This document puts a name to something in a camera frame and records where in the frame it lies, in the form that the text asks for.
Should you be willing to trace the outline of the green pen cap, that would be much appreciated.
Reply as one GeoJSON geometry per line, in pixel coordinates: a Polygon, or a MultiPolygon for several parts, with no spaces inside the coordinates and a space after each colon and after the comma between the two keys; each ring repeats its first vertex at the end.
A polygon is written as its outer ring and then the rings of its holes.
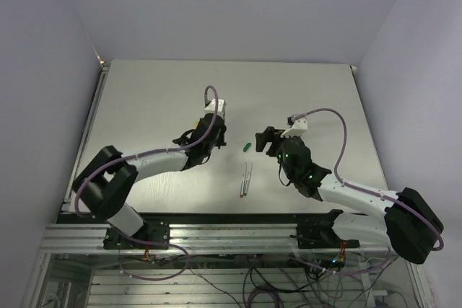
{"type": "Polygon", "coordinates": [[[250,147],[251,147],[251,143],[247,143],[247,144],[243,147],[243,151],[246,152],[247,150],[249,150],[250,147]]]}

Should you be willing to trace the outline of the white pen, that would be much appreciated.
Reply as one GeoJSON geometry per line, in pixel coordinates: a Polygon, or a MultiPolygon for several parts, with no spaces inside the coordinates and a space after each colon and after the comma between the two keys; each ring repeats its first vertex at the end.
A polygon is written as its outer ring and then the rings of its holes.
{"type": "Polygon", "coordinates": [[[248,165],[247,185],[246,185],[246,191],[245,191],[244,197],[246,197],[247,194],[248,194],[248,191],[249,191],[249,188],[250,188],[251,176],[252,176],[252,172],[253,172],[253,163],[252,162],[250,164],[247,163],[247,165],[248,165]]]}
{"type": "Polygon", "coordinates": [[[244,170],[243,170],[243,175],[242,175],[242,180],[240,184],[240,198],[243,198],[245,195],[246,191],[246,185],[247,185],[247,174],[248,174],[248,165],[247,163],[244,164],[244,170]]]}

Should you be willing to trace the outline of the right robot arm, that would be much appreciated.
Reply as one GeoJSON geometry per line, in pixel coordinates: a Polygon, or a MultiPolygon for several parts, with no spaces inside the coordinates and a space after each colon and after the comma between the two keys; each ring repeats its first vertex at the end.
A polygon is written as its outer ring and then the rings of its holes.
{"type": "Polygon", "coordinates": [[[353,213],[332,211],[318,230],[319,241],[334,247],[340,241],[366,241],[390,247],[411,263],[421,265],[434,251],[444,230],[442,222],[419,192],[378,190],[340,181],[317,165],[299,136],[267,127],[256,134],[256,151],[274,157],[279,173],[304,197],[336,203],[353,213]]]}

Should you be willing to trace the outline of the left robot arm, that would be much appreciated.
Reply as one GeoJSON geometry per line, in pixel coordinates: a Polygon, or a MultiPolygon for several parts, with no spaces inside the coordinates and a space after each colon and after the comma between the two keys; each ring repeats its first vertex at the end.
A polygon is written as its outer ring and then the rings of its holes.
{"type": "Polygon", "coordinates": [[[131,248],[139,248],[155,236],[148,224],[126,200],[141,180],[166,172],[182,172],[207,162],[212,149],[226,145],[225,113],[207,113],[199,124],[173,140],[168,149],[155,149],[124,156],[114,146],[102,148],[72,183],[75,213],[79,203],[97,219],[121,233],[131,248]]]}

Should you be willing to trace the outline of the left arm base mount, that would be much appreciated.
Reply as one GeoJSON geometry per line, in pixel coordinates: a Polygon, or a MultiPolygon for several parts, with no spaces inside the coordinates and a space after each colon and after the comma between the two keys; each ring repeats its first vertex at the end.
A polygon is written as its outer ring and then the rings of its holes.
{"type": "Polygon", "coordinates": [[[139,231],[129,236],[111,227],[103,240],[104,250],[166,250],[170,241],[170,227],[161,220],[144,223],[139,231]]]}

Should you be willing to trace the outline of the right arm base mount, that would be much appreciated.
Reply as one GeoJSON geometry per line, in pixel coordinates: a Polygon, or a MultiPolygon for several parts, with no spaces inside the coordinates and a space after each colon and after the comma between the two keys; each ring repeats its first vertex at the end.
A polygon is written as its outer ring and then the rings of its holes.
{"type": "Polygon", "coordinates": [[[297,223],[295,233],[289,237],[297,242],[299,249],[339,249],[342,245],[358,248],[358,240],[342,239],[334,232],[334,222],[343,214],[342,210],[334,209],[327,214],[303,216],[297,223]]]}

